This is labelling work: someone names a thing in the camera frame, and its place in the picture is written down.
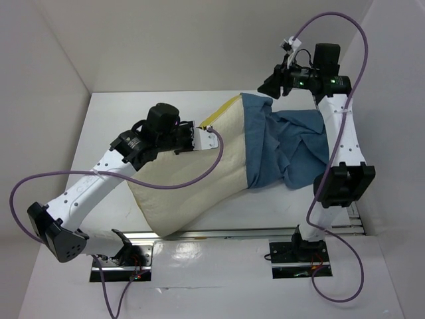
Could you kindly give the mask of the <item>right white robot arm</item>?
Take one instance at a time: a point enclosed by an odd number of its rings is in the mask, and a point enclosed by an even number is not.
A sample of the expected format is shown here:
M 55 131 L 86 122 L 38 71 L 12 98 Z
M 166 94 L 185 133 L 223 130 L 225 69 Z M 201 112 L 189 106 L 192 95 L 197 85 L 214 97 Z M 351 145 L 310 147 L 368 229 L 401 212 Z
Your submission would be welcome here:
M 272 98 L 287 96 L 292 89 L 308 90 L 322 115 L 329 147 L 328 173 L 313 182 L 314 206 L 309 219 L 298 225 L 292 235 L 290 256 L 299 262 L 319 258 L 325 250 L 325 230 L 364 194 L 376 171 L 361 152 L 350 98 L 351 81 L 339 74 L 340 46 L 319 43 L 309 56 L 309 66 L 300 66 L 296 55 L 301 43 L 289 38 L 282 44 L 286 51 L 282 64 L 274 67 L 258 89 Z

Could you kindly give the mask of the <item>blue pillowcase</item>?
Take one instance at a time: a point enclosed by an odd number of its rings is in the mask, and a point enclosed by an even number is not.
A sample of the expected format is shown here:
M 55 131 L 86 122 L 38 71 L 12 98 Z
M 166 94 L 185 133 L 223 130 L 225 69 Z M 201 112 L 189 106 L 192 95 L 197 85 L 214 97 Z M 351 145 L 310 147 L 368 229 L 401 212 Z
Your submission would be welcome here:
M 290 189 L 311 185 L 329 163 L 323 116 L 317 110 L 272 110 L 273 100 L 242 94 L 249 189 L 279 180 Z

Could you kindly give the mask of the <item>cream yellow pillow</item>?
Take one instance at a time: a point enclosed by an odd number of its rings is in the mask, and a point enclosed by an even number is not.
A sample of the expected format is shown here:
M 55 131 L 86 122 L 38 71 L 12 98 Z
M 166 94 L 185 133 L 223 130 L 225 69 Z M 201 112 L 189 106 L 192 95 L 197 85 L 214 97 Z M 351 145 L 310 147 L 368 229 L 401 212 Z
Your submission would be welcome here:
M 178 231 L 217 203 L 248 187 L 241 95 L 222 105 L 202 126 L 212 126 L 224 141 L 220 162 L 205 178 L 172 190 L 128 185 L 147 224 L 161 237 Z M 160 153 L 155 161 L 141 168 L 134 179 L 160 186 L 186 183 L 206 172 L 217 155 L 217 149 L 179 155 Z

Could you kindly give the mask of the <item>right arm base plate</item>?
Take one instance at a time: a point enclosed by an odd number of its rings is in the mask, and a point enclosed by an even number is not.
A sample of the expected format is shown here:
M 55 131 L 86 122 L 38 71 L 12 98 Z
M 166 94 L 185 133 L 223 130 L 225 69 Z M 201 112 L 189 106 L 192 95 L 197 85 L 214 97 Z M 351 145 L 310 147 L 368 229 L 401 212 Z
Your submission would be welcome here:
M 272 242 L 270 252 L 264 255 L 274 264 L 319 263 L 329 262 L 329 255 L 324 241 L 318 243 L 295 244 L 292 242 Z

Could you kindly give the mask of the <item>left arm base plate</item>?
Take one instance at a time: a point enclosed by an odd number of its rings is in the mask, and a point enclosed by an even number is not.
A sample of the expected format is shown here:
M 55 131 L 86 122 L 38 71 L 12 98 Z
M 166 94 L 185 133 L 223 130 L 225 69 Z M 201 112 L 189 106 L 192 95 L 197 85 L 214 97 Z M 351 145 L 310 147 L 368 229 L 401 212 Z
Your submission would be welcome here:
M 112 247 L 96 249 L 90 256 L 97 257 L 102 268 L 145 269 L 152 264 L 153 244 L 153 241 L 119 243 Z

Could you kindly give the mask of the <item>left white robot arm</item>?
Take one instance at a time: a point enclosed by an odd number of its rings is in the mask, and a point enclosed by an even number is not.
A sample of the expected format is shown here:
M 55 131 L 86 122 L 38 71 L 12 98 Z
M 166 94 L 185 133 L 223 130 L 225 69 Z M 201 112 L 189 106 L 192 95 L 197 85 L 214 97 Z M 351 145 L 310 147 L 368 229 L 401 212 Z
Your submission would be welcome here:
M 120 175 L 132 177 L 158 153 L 191 152 L 196 127 L 182 121 L 176 107 L 158 103 L 147 118 L 122 132 L 96 164 L 90 175 L 81 177 L 63 195 L 46 205 L 33 203 L 27 210 L 39 238 L 61 263 L 81 253 L 103 255 L 116 265 L 124 265 L 136 252 L 124 234 L 116 229 L 89 235 L 80 230 L 86 216 L 120 183 Z

